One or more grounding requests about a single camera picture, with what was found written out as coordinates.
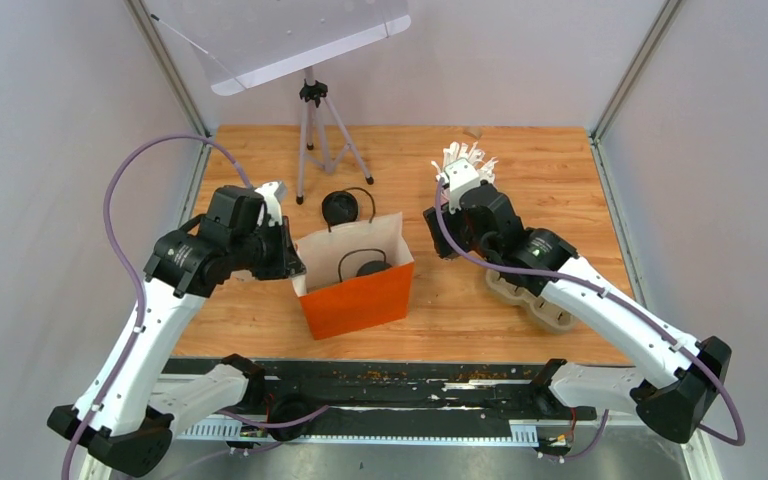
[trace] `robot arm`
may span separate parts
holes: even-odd
[[[540,302],[548,302],[585,322],[626,357],[635,368],[588,367],[550,360],[534,380],[535,402],[545,413],[560,408],[592,406],[636,413],[661,436],[678,443],[690,440],[716,398],[716,389],[690,360],[679,353],[685,347],[725,379],[731,349],[716,337],[699,342],[639,306],[611,285],[554,232],[523,227],[506,195],[492,184],[492,172],[476,168],[472,151],[457,144],[445,150],[438,181],[448,189],[443,205],[445,228],[465,251],[475,251],[496,265],[552,271],[588,280],[600,293],[557,278],[502,273],[507,282],[527,289]],[[424,212],[441,258],[457,253],[442,234],[435,208]],[[611,293],[645,312],[673,335],[673,345],[640,318],[606,298]]]
[[[79,443],[106,465],[142,476],[194,423],[229,405],[258,405],[265,388],[263,369],[239,355],[167,393],[151,397],[151,391],[184,328],[232,273],[248,270],[258,280],[304,273],[287,217],[281,215],[285,195],[281,182],[257,189],[221,187],[206,214],[161,237],[144,268],[143,325],[136,327],[137,312],[132,311],[98,376],[74,405],[54,408],[48,426],[71,439],[94,410]],[[198,232],[191,234],[196,225]],[[93,405],[132,332],[139,337],[124,367],[103,403]]]

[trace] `wooden tabletop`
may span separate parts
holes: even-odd
[[[484,286],[484,271],[464,260],[434,253],[422,211],[433,205],[434,168],[452,141],[473,140],[456,127],[350,127],[360,154],[375,177],[368,189],[379,214],[401,211],[404,237],[416,260],[407,318],[326,340],[314,340],[289,281],[240,282],[216,289],[190,323],[176,355],[251,358],[416,360],[543,363],[552,357],[582,363],[628,363],[584,324],[571,333],[542,330],[527,314],[502,304]],[[255,185],[283,180],[290,191],[282,208],[293,237],[325,228],[320,203],[328,193],[367,187],[348,154],[326,175],[308,163],[305,203],[295,203],[299,128],[232,126],[218,141],[240,161]],[[343,145],[329,127],[332,155]],[[484,128],[479,143],[498,157],[496,185],[513,202],[523,224],[549,228],[575,246],[602,275],[630,293],[611,218],[590,146],[581,128]],[[204,212],[213,191],[239,184],[239,177],[214,150],[195,213]],[[361,214],[366,199],[358,197]]]

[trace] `black string handle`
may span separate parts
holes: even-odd
[[[358,248],[357,250],[352,250],[351,252],[347,252],[345,255],[343,255],[343,258],[340,259],[340,263],[337,264],[337,278],[340,279],[340,283],[343,283],[343,260],[345,260],[346,257],[350,255],[354,255],[360,252],[378,252],[384,257],[384,261],[385,262],[387,261],[387,253],[384,252],[384,250],[381,250],[380,248]]]
[[[372,215],[369,217],[369,223],[372,223],[372,220],[375,218],[376,210],[375,210],[375,198],[372,196],[371,193],[369,193],[369,190],[361,187],[349,187],[344,188],[344,192],[348,192],[349,190],[360,190],[361,192],[365,193],[367,197],[369,197],[370,203],[372,203]],[[328,225],[328,233],[331,233],[331,225]]]

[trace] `metal frame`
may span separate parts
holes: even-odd
[[[128,8],[134,15],[137,24],[141,31],[145,35],[146,41],[149,44],[152,53],[164,70],[170,86],[175,93],[178,101],[180,102],[188,120],[193,128],[206,136],[210,136],[211,132],[205,126],[205,123],[196,107],[195,102],[189,95],[171,57],[163,45],[160,37],[154,29],[154,25],[151,22],[148,11],[142,0],[126,0]],[[680,7],[683,5],[683,0],[666,0],[663,7],[658,13],[652,27],[649,29],[645,39],[643,40],[639,50],[634,56],[631,64],[625,72],[623,78],[619,82],[616,90],[614,91],[608,105],[605,107],[602,115],[597,121],[595,127],[589,132],[591,141],[591,151],[596,164],[597,172],[600,182],[605,193],[605,198],[608,206],[608,210],[611,214],[611,220],[613,222],[614,230],[617,235],[617,240],[620,245],[623,261],[626,266],[629,278],[631,280],[631,288],[634,296],[642,305],[646,305],[646,301],[643,293],[642,280],[638,271],[635,256],[633,254],[634,248],[630,243],[627,231],[628,224],[623,214],[623,210],[620,203],[617,201],[613,192],[613,178],[609,169],[609,162],[607,161],[605,151],[602,147],[602,139],[610,129],[613,121],[616,119],[622,105],[635,83],[637,82],[640,74],[651,60],[655,49],[664,37],[664,34],[668,30],[669,26],[673,22],[678,13]],[[204,172],[207,166],[207,160],[210,154],[210,147],[203,146],[195,163],[193,177],[190,182],[186,198],[183,202],[181,210],[181,221],[189,219],[192,215],[193,207],[197,199],[198,191],[202,183]],[[169,379],[164,378],[166,375],[161,376],[161,380],[158,383],[158,387],[161,389],[163,386],[169,386]],[[536,422],[536,424],[555,423],[554,421]],[[619,416],[615,418],[615,415],[611,415],[611,423],[613,425],[634,424],[639,425],[639,419],[629,416]],[[684,458],[687,464],[688,471],[692,480],[721,480],[722,475],[720,473],[716,457],[714,456],[711,448],[710,439],[697,432],[693,439],[687,445],[683,446]],[[84,480],[99,480],[107,479],[111,475],[111,470],[100,464],[94,458],[87,456],[84,462],[84,468],[81,472],[81,479]]]
[[[617,241],[620,245],[620,253],[623,257],[623,263],[625,264],[626,271],[631,282],[631,289],[634,293],[634,297],[641,305],[646,305],[646,298],[643,293],[643,279],[641,279],[641,272],[637,267],[635,255],[632,253],[635,251],[634,246],[628,238],[628,222],[626,216],[620,207],[620,203],[617,201],[616,195],[613,191],[613,176],[611,175],[609,162],[605,151],[602,147],[602,139],[605,138],[608,130],[619,114],[626,98],[631,93],[634,85],[637,83],[640,74],[646,68],[649,61],[652,58],[655,49],[664,38],[665,33],[672,25],[673,20],[676,18],[681,6],[684,4],[684,0],[666,0],[658,15],[655,17],[655,21],[652,23],[652,27],[649,28],[649,32],[643,39],[640,48],[634,55],[631,64],[628,66],[622,80],[617,85],[614,94],[611,96],[608,105],[599,117],[599,121],[596,122],[596,126],[590,131],[590,150],[593,153],[593,160],[596,163],[596,171],[599,174],[599,181],[602,183],[602,190],[605,193],[605,201],[608,205],[608,211],[611,214],[611,222],[614,225],[614,232],[617,235]]]
[[[169,86],[172,87],[172,93],[178,99],[178,103],[184,110],[184,115],[187,116],[187,120],[189,120],[193,130],[200,135],[206,137],[211,136],[211,132],[204,123],[204,119],[199,113],[195,101],[189,91],[187,91],[187,87],[184,85],[184,81],[181,79],[178,69],[175,68],[175,64],[172,62],[172,57],[169,55],[169,51],[166,50],[166,46],[160,40],[160,35],[158,35],[157,30],[154,29],[154,22],[152,22],[149,17],[148,8],[146,8],[145,3],[143,3],[142,0],[125,0],[125,5],[128,7],[128,10],[130,10],[131,15],[133,15],[134,20],[137,22],[137,26],[151,49],[151,53],[154,55],[157,63],[160,64],[161,70],[163,70],[163,73],[166,75],[166,79],[169,81]]]
[[[664,33],[667,31],[670,24],[672,24],[676,13],[678,13],[678,10],[681,8],[683,3],[683,0],[666,0],[664,2],[664,6],[661,7],[661,11],[658,12],[657,17],[655,17],[655,22],[652,24],[652,27],[646,34],[646,38],[643,39],[643,43],[640,45],[640,49],[634,55],[634,59],[631,61],[631,65],[629,65],[628,70],[626,70],[625,75],[623,75],[622,80],[620,80],[620,84],[614,91],[614,95],[608,102],[608,106],[605,107],[605,110],[602,112],[602,116],[599,117],[599,121],[596,122],[596,126],[593,128],[591,138],[593,138],[595,141],[598,142],[604,138],[605,133],[611,127],[611,123],[613,123],[614,119],[616,118],[620,107],[622,107],[625,98],[628,96],[632,87],[634,87],[634,84],[637,82],[637,78],[640,75],[640,72],[642,72],[646,67],[646,64],[649,62],[652,53],[661,42]]]

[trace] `purple cable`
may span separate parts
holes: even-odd
[[[245,423],[246,425],[251,425],[252,427],[257,428],[290,428],[295,427],[296,425],[302,424],[304,422],[308,422],[310,420],[313,420],[314,418],[322,415],[325,413],[325,410],[328,410],[328,405],[325,405],[323,407],[320,407],[319,410],[309,413],[305,415],[304,417],[297,418],[295,420],[291,420],[289,422],[282,422],[282,423],[263,423],[263,422],[256,422],[254,420],[249,420],[248,418],[241,417],[237,415],[234,412],[229,412],[227,410],[220,410],[216,413],[220,415],[225,415],[226,417],[233,418],[234,420]]]
[[[594,283],[588,282],[583,278],[578,278],[573,275],[568,275],[560,272],[553,272],[551,270],[537,270],[533,268],[517,268],[517,267],[508,267],[505,265],[494,265],[480,258],[475,258],[472,255],[469,255],[457,244],[457,242],[455,242],[455,239],[452,238],[452,235],[449,233],[449,229],[446,227],[446,222],[443,219],[443,185],[444,183],[445,181],[443,179],[437,182],[437,192],[434,195],[434,210],[437,213],[437,223],[440,225],[440,231],[443,233],[443,237],[446,239],[446,242],[448,242],[449,246],[452,247],[452,249],[458,253],[458,255],[466,258],[470,262],[480,267],[488,268],[490,270],[495,270],[497,272],[512,273],[515,275],[532,275],[532,276],[546,277],[546,278],[557,278],[559,280],[566,280],[568,282],[581,285],[582,287],[588,288],[600,295],[604,293],[602,287]],[[625,308],[632,314],[634,314],[634,316],[642,320],[643,323],[645,323],[646,325],[651,327],[653,330],[658,332],[661,338],[669,342],[671,345],[675,345],[677,343],[677,340],[675,339],[675,337],[670,335],[669,332],[664,330],[664,328],[658,325],[657,322],[649,318],[649,315],[646,315],[639,308],[635,307],[628,301],[610,292],[608,292],[607,295],[604,295],[604,297],[616,303],[617,305],[620,305],[621,307]],[[734,400],[731,398],[731,395],[729,395],[728,390],[726,390],[726,387],[723,385],[723,382],[721,382],[720,379],[716,375],[714,375],[714,372],[712,372],[711,369],[708,368],[708,366],[702,362],[702,360],[699,360],[698,358],[696,358],[695,355],[690,353],[690,350],[688,350],[685,347],[681,347],[679,349],[679,352],[682,355],[684,355],[685,358],[690,360],[690,362],[693,363],[693,365],[695,365],[696,368],[702,371],[702,373],[704,373],[706,377],[708,377],[708,380],[711,381],[711,383],[714,385],[714,388],[720,393],[720,396],[723,397],[723,401],[726,403],[726,407],[728,408],[729,414],[731,415],[731,419],[734,422],[734,429],[737,434],[736,434],[736,438],[727,437],[726,435],[703,424],[699,425],[699,429],[730,445],[734,445],[736,447],[743,446],[743,444],[746,443],[746,432],[743,427],[743,421],[740,419],[740,413],[738,413],[737,411],[737,406],[735,406]]]
[[[606,426],[608,426],[608,411],[607,410],[605,410],[605,412],[602,413],[602,422],[599,423],[599,429],[596,430],[596,435],[593,436],[593,440],[590,441],[590,443],[587,445],[587,447],[584,450],[582,450],[582,451],[580,451],[578,453],[573,453],[572,455],[564,455],[563,456],[564,461],[566,462],[566,461],[569,461],[569,460],[581,460],[582,458],[584,458],[587,455],[589,455],[590,452],[592,452],[593,449],[596,447],[596,444],[599,443],[599,440],[602,439],[602,436],[605,434],[605,427]],[[561,457],[559,457],[557,455],[546,455],[546,454],[544,454],[543,456],[545,456],[547,458],[550,458],[552,460],[558,461],[558,462],[560,462],[560,460],[561,460]]]
[[[122,266],[125,267],[125,271],[128,272],[128,277],[131,279],[131,283],[134,285],[134,290],[137,293],[137,319],[134,322],[134,327],[136,328],[141,327],[143,325],[143,320],[145,319],[145,286],[143,285],[142,280],[140,280],[140,276],[137,274],[134,266],[131,265],[130,261],[128,261],[128,257],[125,256],[125,252],[122,251],[122,247],[119,246],[119,242],[116,240],[116,235],[113,233],[113,222],[110,219],[110,203],[113,199],[113,190],[116,189],[116,184],[119,183],[119,179],[122,177],[122,173],[125,172],[125,169],[128,168],[128,165],[130,165],[135,158],[137,158],[141,153],[153,147],[154,145],[157,145],[158,143],[163,143],[169,140],[176,140],[179,138],[198,140],[199,142],[212,145],[217,150],[222,152],[222,154],[225,155],[228,160],[231,161],[231,164],[234,165],[234,169],[236,169],[237,173],[240,174],[240,179],[242,179],[246,187],[251,188],[252,186],[251,182],[249,181],[249,177],[246,176],[246,173],[243,171],[243,167],[239,164],[239,162],[237,162],[237,159],[231,155],[231,152],[209,138],[192,133],[173,133],[155,138],[154,140],[149,140],[148,142],[137,147],[137,149],[131,152],[125,161],[122,162],[122,165],[119,165],[119,168],[116,169],[116,172],[113,174],[113,178],[110,179],[110,183],[107,185],[107,191],[104,193],[104,231],[107,233],[107,240],[110,242],[110,246],[113,248],[113,252],[116,254],[116,257],[119,259],[119,262],[122,264]],[[110,390],[111,385],[113,385],[113,382],[116,381],[116,377],[119,376],[119,372],[122,371],[122,367],[128,360],[128,356],[131,354],[131,350],[134,349],[134,344],[137,343],[138,336],[138,333],[131,333],[131,335],[128,337],[128,341],[125,343],[125,347],[122,349],[122,353],[119,355],[119,358],[116,360],[116,363],[110,370],[110,375],[108,375],[107,379],[104,380],[104,383],[101,384],[101,388],[98,389],[98,393],[96,394],[95,398],[93,398],[93,405],[100,405],[104,400],[104,397]],[[72,458],[75,456],[75,450],[78,447],[78,440],[84,434],[84,431],[86,431],[87,426],[90,424],[90,422],[92,422],[94,417],[95,411],[92,409],[88,410],[84,415],[84,419],[81,420],[81,423],[78,425],[78,428],[72,435],[72,440],[69,441],[69,447],[66,448],[66,456],[63,458],[63,467],[60,469],[60,478],[62,480],[69,480],[69,470],[72,467]]]
[[[213,460],[214,458],[222,457],[222,456],[225,456],[225,455],[233,455],[233,454],[237,453],[239,450],[243,450],[244,452],[248,452],[249,454],[252,454],[252,453],[264,453],[264,452],[268,452],[270,450],[275,450],[276,448],[280,447],[281,445],[283,445],[283,443],[275,442],[275,443],[270,443],[269,445],[264,445],[262,447],[257,447],[257,448],[246,448],[246,449],[232,448],[230,452],[227,449],[225,449],[225,450],[220,450],[218,452],[208,453],[207,455],[199,458],[198,460],[193,461],[189,465],[181,467],[177,471],[172,472],[171,474],[163,477],[160,480],[169,480],[171,478],[175,478],[178,475],[181,475],[182,473],[186,472],[187,470],[192,469],[196,465],[200,465],[200,464],[202,464],[204,462],[207,462],[209,460]]]

